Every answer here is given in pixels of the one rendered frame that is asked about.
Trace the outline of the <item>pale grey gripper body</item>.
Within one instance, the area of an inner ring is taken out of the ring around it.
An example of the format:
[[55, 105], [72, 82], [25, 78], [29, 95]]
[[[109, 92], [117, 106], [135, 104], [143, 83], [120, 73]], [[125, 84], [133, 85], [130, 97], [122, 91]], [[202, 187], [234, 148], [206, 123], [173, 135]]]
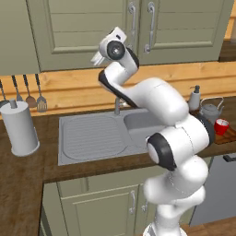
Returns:
[[91, 63], [93, 63], [94, 66], [101, 65], [106, 59], [106, 55], [101, 52], [96, 52], [95, 55], [90, 60]]

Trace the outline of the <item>plain green cabinet panel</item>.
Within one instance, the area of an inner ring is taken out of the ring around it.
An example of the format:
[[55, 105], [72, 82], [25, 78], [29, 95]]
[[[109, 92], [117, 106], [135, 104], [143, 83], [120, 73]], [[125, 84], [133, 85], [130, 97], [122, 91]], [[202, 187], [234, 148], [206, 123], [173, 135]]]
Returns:
[[0, 76], [39, 72], [26, 0], [0, 0]]

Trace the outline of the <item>grey kettle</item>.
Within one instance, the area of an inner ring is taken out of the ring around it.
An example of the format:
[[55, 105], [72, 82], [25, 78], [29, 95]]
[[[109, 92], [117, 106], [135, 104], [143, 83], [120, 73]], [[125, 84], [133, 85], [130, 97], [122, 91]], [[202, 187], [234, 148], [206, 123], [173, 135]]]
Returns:
[[214, 104], [208, 103], [208, 104], [203, 104], [205, 100], [208, 100], [208, 98], [202, 99], [200, 101], [200, 110], [199, 112], [208, 119], [209, 122], [212, 124], [215, 123], [215, 121], [219, 118], [219, 116], [222, 113], [222, 110], [224, 106], [222, 105], [224, 99], [220, 97], [221, 102], [215, 106]]

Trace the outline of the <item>red mug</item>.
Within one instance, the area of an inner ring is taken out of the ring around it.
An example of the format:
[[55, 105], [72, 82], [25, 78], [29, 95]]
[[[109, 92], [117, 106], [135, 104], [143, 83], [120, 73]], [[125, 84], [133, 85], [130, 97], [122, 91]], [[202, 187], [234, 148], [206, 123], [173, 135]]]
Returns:
[[230, 124], [225, 119], [217, 119], [214, 124], [214, 129], [217, 135], [223, 136], [228, 130]]

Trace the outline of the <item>wooden tray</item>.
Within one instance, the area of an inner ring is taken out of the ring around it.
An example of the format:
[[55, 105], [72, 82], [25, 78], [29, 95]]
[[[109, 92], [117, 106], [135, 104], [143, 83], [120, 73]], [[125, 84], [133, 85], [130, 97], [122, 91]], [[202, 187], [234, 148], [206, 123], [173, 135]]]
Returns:
[[215, 135], [215, 143], [218, 145], [236, 141], [236, 130], [231, 127], [224, 133], [223, 136]]

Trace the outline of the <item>silver sink tap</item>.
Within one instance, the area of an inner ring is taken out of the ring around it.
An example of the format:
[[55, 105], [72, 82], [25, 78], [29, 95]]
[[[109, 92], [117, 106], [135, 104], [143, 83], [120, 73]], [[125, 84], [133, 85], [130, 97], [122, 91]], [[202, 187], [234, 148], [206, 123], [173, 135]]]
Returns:
[[120, 98], [115, 99], [115, 108], [114, 108], [114, 114], [119, 115], [120, 114], [120, 108], [126, 106], [126, 102]]

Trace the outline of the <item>hanging grey slotted spatula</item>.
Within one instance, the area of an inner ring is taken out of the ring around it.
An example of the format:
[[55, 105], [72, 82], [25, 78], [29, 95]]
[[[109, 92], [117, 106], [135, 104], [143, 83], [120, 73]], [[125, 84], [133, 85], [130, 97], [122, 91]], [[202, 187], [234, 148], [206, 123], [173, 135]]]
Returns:
[[39, 98], [37, 99], [37, 111], [38, 112], [46, 112], [47, 111], [47, 100], [41, 94], [41, 83], [39, 79], [39, 75], [35, 75], [36, 83], [39, 91]]

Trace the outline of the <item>grey steel sink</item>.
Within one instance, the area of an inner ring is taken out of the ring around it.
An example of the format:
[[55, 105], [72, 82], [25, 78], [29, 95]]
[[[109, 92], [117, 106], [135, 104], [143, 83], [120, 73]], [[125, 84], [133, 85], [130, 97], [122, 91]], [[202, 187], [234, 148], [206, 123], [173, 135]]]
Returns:
[[147, 153], [146, 138], [163, 128], [146, 109], [60, 117], [58, 165]]

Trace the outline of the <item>hanging brown spoon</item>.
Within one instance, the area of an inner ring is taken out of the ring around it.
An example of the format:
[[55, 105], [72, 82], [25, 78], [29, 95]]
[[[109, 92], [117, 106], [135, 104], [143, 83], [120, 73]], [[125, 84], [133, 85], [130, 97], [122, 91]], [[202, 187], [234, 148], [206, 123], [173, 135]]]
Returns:
[[[27, 88], [27, 92], [29, 92], [30, 89], [29, 89], [27, 76], [24, 75], [23, 78], [24, 78], [25, 86]], [[36, 100], [30, 95], [30, 93], [28, 93], [28, 97], [26, 98], [26, 103], [29, 105], [30, 108], [35, 108], [37, 106]]]

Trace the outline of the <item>hanging slim grey utensil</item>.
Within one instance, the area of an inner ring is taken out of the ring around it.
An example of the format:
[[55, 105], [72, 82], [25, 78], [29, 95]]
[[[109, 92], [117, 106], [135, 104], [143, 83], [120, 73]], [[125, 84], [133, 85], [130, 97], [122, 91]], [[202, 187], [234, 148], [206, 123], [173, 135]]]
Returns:
[[18, 83], [16, 81], [16, 77], [15, 77], [15, 75], [13, 75], [11, 77], [12, 77], [12, 81], [13, 81], [13, 84], [14, 84], [14, 87], [15, 87], [15, 90], [17, 93], [17, 101], [23, 101], [23, 98], [21, 97], [21, 95], [18, 92]]

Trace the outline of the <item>grey soap dispenser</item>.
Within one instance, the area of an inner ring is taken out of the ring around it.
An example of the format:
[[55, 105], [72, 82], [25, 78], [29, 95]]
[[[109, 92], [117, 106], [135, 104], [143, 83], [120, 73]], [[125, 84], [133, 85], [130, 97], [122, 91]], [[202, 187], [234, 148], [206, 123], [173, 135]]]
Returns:
[[200, 98], [201, 98], [200, 86], [195, 85], [193, 87], [193, 91], [191, 92], [190, 99], [188, 101], [190, 111], [195, 111], [199, 108]]

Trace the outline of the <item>white paper towel roll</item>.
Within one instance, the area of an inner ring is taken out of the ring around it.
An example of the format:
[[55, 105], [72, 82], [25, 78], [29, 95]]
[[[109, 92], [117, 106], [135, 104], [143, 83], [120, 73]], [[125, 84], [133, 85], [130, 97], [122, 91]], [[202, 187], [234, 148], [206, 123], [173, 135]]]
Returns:
[[11, 152], [17, 157], [26, 157], [37, 151], [40, 141], [29, 105], [25, 101], [2, 100], [0, 113], [11, 143]]

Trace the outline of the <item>green drawer front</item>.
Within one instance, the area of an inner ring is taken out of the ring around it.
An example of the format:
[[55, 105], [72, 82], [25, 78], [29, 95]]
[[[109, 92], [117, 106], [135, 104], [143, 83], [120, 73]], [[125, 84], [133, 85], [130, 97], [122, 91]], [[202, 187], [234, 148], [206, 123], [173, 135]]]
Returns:
[[165, 170], [160, 166], [153, 166], [61, 181], [57, 183], [57, 186], [60, 196], [68, 197], [141, 184], [147, 178], [161, 175], [164, 172]]

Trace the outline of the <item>grey dishwasher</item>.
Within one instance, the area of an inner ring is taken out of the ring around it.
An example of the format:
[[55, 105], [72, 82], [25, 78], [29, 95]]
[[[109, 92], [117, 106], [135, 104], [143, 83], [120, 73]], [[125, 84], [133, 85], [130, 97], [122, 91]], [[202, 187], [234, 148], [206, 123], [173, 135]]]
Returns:
[[[224, 154], [236, 157], [236, 153]], [[236, 217], [236, 161], [227, 162], [215, 156], [205, 183], [206, 199], [195, 207], [190, 225], [197, 226]]]

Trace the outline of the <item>green wall cabinet door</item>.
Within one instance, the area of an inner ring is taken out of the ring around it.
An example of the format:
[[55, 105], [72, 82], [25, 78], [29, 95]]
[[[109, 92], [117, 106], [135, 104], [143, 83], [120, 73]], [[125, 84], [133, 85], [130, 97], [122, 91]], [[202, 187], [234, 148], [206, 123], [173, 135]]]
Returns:
[[[155, 4], [150, 53], [151, 14]], [[142, 0], [138, 58], [142, 65], [164, 65], [218, 60], [234, 0]]]
[[137, 46], [139, 0], [26, 0], [40, 69], [90, 68], [100, 41], [114, 28], [131, 40], [130, 2], [136, 5]]

